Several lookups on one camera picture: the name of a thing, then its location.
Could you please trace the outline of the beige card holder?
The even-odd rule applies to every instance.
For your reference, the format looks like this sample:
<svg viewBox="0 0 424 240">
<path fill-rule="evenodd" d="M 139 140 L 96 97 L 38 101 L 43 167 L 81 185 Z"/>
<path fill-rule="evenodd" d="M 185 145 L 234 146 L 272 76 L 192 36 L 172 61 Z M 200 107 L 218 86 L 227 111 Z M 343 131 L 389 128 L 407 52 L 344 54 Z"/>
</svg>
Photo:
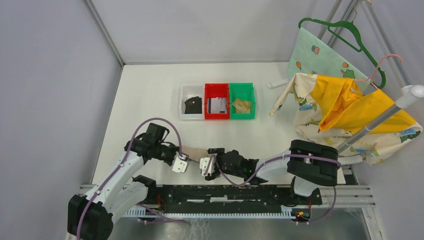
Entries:
<svg viewBox="0 0 424 240">
<path fill-rule="evenodd" d="M 208 153 L 207 149 L 204 148 L 197 148 L 197 147 L 189 147 L 189 146 L 182 146 L 182 153 L 185 155 L 185 162 L 200 162 L 201 159 L 209 159 L 210 154 Z"/>
</svg>

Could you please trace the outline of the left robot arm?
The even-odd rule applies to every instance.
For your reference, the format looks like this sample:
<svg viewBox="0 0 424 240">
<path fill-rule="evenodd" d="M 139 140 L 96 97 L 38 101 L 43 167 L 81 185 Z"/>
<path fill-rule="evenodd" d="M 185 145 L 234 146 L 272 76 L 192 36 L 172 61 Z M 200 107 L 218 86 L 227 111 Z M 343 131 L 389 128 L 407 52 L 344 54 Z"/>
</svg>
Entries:
<svg viewBox="0 0 424 240">
<path fill-rule="evenodd" d="M 67 232 L 78 240 L 106 240 L 115 223 L 133 206 L 143 201 L 153 203 L 157 190 L 148 185 L 154 180 L 146 177 L 136 179 L 125 186 L 132 176 L 149 160 L 156 159 L 173 164 L 183 159 L 182 140 L 177 128 L 168 120 L 175 132 L 178 144 L 165 143 L 169 129 L 155 124 L 156 118 L 142 122 L 124 146 L 124 151 L 114 167 L 83 195 L 75 194 L 67 206 Z"/>
</svg>

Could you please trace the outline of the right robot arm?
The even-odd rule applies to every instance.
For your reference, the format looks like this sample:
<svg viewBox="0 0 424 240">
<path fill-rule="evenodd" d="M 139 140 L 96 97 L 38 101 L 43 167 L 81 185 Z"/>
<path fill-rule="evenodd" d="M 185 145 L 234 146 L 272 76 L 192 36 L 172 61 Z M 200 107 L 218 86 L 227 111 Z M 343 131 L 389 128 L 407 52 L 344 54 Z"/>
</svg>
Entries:
<svg viewBox="0 0 424 240">
<path fill-rule="evenodd" d="M 287 150 L 269 158 L 245 158 L 237 150 L 225 152 L 223 148 L 210 148 L 207 152 L 210 156 L 199 161 L 205 180 L 234 176 L 243 182 L 230 184 L 240 188 L 291 174 L 294 183 L 288 196 L 295 204 L 302 204 L 319 187 L 335 187 L 342 166 L 335 148 L 299 139 L 292 140 Z"/>
</svg>

